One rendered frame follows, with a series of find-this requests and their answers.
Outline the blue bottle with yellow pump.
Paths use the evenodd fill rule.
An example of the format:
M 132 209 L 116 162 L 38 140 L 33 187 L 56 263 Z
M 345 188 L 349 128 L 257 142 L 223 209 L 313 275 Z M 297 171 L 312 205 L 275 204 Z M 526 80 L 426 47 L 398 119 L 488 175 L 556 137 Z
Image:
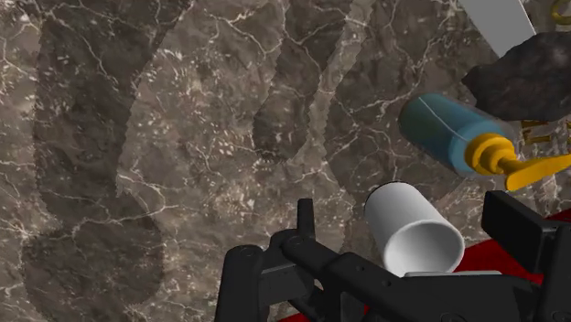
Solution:
M 401 134 L 462 177 L 503 177 L 514 191 L 571 167 L 571 154 L 522 161 L 504 121 L 439 93 L 415 96 L 398 118 Z

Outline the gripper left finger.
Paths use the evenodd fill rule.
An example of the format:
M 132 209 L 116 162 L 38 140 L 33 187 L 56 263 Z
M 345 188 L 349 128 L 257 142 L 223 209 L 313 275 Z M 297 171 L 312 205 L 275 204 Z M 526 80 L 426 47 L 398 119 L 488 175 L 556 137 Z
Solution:
M 214 322 L 267 322 L 287 302 L 310 322 L 402 322 L 381 291 L 398 279 L 355 253 L 339 254 L 315 239 L 312 199 L 296 206 L 296 227 L 271 236 L 264 250 L 226 252 Z

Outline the gold metal stand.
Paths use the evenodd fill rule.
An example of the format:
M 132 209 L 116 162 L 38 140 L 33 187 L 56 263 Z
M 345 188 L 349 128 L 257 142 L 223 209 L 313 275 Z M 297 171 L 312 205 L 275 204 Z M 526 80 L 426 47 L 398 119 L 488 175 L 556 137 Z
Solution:
M 554 143 L 571 146 L 571 118 L 554 122 L 520 121 L 523 141 L 526 145 Z

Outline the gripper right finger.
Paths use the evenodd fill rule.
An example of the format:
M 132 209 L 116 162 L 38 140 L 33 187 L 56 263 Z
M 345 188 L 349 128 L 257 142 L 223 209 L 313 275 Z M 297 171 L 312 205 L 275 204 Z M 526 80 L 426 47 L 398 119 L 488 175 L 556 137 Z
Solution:
M 494 190 L 485 194 L 481 227 L 529 273 L 544 276 L 533 322 L 571 322 L 571 223 L 544 219 Z

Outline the red flat object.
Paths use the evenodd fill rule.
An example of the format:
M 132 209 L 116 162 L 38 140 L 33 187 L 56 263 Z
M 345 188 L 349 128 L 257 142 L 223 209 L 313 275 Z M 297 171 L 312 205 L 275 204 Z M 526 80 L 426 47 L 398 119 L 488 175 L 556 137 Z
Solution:
M 542 274 L 530 274 L 494 240 L 489 239 L 468 247 L 455 273 L 467 271 L 498 271 L 541 284 Z

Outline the light grey flat slab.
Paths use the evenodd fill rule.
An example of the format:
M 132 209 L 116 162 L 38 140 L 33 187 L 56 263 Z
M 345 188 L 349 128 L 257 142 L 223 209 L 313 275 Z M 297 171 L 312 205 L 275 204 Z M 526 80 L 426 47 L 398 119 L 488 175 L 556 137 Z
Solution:
M 458 2 L 499 58 L 536 34 L 521 0 Z

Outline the dark grey rock-shaped object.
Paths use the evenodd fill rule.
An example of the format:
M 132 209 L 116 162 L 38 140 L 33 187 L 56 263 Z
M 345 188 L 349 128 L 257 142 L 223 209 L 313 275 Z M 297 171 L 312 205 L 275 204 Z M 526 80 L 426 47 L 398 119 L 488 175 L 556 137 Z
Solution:
M 478 109 L 504 121 L 558 121 L 571 114 L 571 31 L 539 33 L 462 83 Z

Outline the white cup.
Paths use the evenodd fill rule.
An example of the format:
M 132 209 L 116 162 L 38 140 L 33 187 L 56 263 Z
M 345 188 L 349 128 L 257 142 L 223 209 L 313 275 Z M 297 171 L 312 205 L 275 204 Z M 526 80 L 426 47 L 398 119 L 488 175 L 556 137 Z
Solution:
M 399 277 L 409 273 L 449 273 L 461 262 L 463 236 L 419 190 L 404 182 L 376 188 L 364 216 L 384 268 Z

